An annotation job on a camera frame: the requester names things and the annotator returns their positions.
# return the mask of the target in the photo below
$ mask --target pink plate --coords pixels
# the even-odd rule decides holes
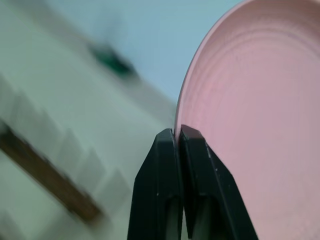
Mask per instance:
[[[320,4],[250,0],[209,31],[176,114],[233,174],[260,240],[320,239]]]

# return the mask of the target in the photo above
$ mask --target white wall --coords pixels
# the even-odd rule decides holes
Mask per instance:
[[[144,79],[177,101],[212,25],[240,0],[46,0],[79,31],[110,43]]]
[[[71,128],[84,150],[94,147],[106,167],[106,177],[117,184],[124,180],[128,187],[121,216],[111,215],[112,229],[102,227],[96,233],[81,227],[78,231],[80,223],[2,157],[0,211],[9,209],[28,240],[47,236],[47,229],[59,232],[65,227],[56,228],[56,221],[72,222],[84,239],[124,239],[134,178],[155,135],[168,126],[112,84],[113,76],[87,64],[6,1],[0,1],[0,32],[0,73],[4,78],[16,91],[23,91],[38,110],[45,110],[62,130]],[[108,199],[117,192],[105,193],[103,198]],[[71,239],[68,234],[55,239]]]

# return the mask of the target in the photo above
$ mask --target wooden stick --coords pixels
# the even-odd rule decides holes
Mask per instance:
[[[69,179],[62,176],[48,160],[39,156],[9,128],[0,137],[0,149],[85,222],[95,220],[102,213],[88,195],[77,190]]]

